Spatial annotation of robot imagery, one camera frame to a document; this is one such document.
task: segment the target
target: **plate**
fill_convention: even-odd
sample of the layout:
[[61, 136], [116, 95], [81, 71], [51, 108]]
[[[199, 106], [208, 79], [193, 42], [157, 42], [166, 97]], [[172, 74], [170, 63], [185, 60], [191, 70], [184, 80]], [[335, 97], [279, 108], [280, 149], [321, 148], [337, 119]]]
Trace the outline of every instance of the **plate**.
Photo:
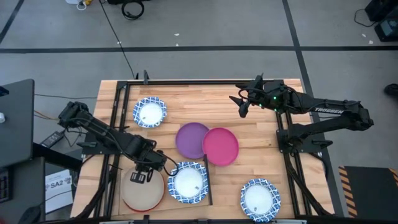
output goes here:
[[143, 128], [159, 126], [166, 115], [166, 104], [156, 96], [145, 97], [138, 101], [132, 111], [134, 121]]
[[181, 203], [198, 203], [209, 192], [206, 168], [197, 162], [179, 162], [179, 172], [167, 179], [170, 195]]
[[179, 153], [189, 159], [204, 156], [202, 142], [209, 129], [201, 123], [188, 123], [182, 126], [176, 137], [175, 145]]
[[203, 152], [214, 165], [230, 165], [238, 156], [238, 140], [228, 129], [213, 128], [203, 139]]
[[268, 180], [252, 179], [241, 191], [243, 212], [255, 222], [269, 222], [280, 209], [280, 195]]
[[126, 172], [121, 181], [121, 196], [126, 205], [135, 211], [148, 211], [156, 207], [164, 194], [164, 181], [162, 174], [154, 170], [150, 182], [138, 184], [131, 181], [132, 173], [136, 168]]

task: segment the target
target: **pink plate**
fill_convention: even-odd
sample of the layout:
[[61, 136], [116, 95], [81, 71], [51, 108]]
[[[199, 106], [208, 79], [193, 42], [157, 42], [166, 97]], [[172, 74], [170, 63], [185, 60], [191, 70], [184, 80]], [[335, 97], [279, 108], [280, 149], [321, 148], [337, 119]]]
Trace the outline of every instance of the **pink plate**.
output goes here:
[[207, 159], [214, 165], [230, 165], [238, 156], [238, 140], [231, 131], [225, 128], [214, 128], [208, 131], [202, 146]]

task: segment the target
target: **wooden tabletop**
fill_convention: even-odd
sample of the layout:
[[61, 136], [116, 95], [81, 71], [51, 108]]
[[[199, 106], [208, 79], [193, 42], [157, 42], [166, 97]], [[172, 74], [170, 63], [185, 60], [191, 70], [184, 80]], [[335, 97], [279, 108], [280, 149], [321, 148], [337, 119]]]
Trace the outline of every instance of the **wooden tabletop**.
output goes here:
[[[284, 81], [286, 85], [303, 92], [299, 79], [285, 79]], [[111, 118], [116, 84], [117, 80], [101, 82], [93, 114], [108, 124]], [[125, 124], [130, 128], [127, 129], [127, 132], [156, 140], [156, 149], [163, 150], [166, 155], [177, 162], [200, 161], [184, 159], [175, 148], [175, 135], [179, 128], [185, 123], [200, 122], [209, 128], [224, 127], [232, 131], [239, 142], [239, 155], [230, 166], [218, 167], [210, 164], [212, 206], [204, 204], [199, 207], [190, 207], [176, 203], [174, 206], [178, 208], [171, 206], [173, 208], [168, 209], [164, 202], [159, 206], [163, 206], [166, 210], [133, 212], [126, 208], [120, 198], [121, 172], [119, 172], [113, 204], [113, 219], [142, 219], [146, 214], [150, 215], [151, 219], [248, 218], [239, 204], [240, 190], [245, 183], [253, 178], [265, 178], [279, 190], [282, 205], [276, 218], [294, 217], [284, 159], [277, 145], [275, 134], [277, 121], [274, 111], [252, 106], [246, 118], [240, 118], [238, 107], [228, 98], [229, 95], [238, 95], [238, 89], [234, 85], [134, 85], [130, 89]], [[116, 124], [119, 124], [120, 121], [123, 96], [122, 92]], [[134, 105], [146, 96], [158, 96], [167, 105], [165, 121], [154, 129], [141, 128], [132, 118]], [[311, 122], [308, 114], [293, 115], [292, 120], [294, 123], [302, 124]], [[308, 154], [301, 154], [301, 161], [308, 189], [326, 210], [333, 213], [322, 162]], [[95, 156], [82, 168], [71, 217], [78, 215], [96, 192], [102, 162], [103, 156]], [[119, 166], [128, 170], [134, 166], [134, 163], [122, 156]], [[171, 170], [174, 166], [168, 161], [165, 167], [167, 170]], [[304, 214], [303, 200], [297, 185], [296, 191], [300, 213]], [[166, 191], [163, 200], [167, 201], [169, 199], [167, 197], [171, 196]]]

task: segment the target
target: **blue and white bowl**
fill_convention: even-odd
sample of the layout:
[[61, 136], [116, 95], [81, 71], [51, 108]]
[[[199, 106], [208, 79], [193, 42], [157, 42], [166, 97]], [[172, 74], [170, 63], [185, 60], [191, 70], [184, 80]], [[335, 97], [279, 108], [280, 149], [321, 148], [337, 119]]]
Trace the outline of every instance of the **blue and white bowl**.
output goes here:
[[138, 101], [132, 111], [134, 121], [143, 128], [158, 127], [166, 115], [166, 104], [156, 96]]
[[255, 222], [269, 222], [280, 209], [280, 195], [268, 180], [252, 179], [241, 191], [243, 212]]
[[209, 192], [206, 168], [197, 162], [179, 162], [179, 172], [167, 179], [170, 195], [181, 203], [198, 203]]

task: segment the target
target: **gray floor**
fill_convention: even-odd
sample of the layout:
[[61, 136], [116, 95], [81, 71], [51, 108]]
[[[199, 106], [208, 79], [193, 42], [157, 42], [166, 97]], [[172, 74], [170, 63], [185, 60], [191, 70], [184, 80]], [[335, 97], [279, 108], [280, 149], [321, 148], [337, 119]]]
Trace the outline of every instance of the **gray floor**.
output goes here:
[[[378, 46], [373, 28], [353, 22], [354, 12], [369, 0], [289, 0], [301, 46]], [[0, 30], [17, 0], [0, 1]], [[127, 21], [120, 6], [105, 4], [109, 18], [125, 47], [217, 45], [292, 46], [281, 0], [152, 0], [145, 14]], [[358, 19], [368, 23], [364, 14]], [[64, 0], [25, 1], [0, 49], [118, 47], [98, 1], [85, 11]], [[128, 52], [133, 70], [155, 78], [302, 78], [294, 51]], [[365, 132], [327, 133], [333, 171], [345, 166], [398, 169], [398, 102], [382, 89], [397, 83], [396, 51], [303, 52], [315, 97], [361, 100], [375, 125]], [[0, 54], [0, 85], [33, 78], [36, 93], [96, 96], [104, 79], [129, 79], [122, 53]], [[84, 100], [91, 109], [95, 100]], [[56, 117], [68, 100], [35, 98], [35, 109]], [[34, 140], [55, 130], [53, 121], [35, 118]], [[71, 140], [76, 135], [70, 134]], [[69, 152], [63, 140], [54, 147]], [[48, 218], [67, 217], [70, 208]]]

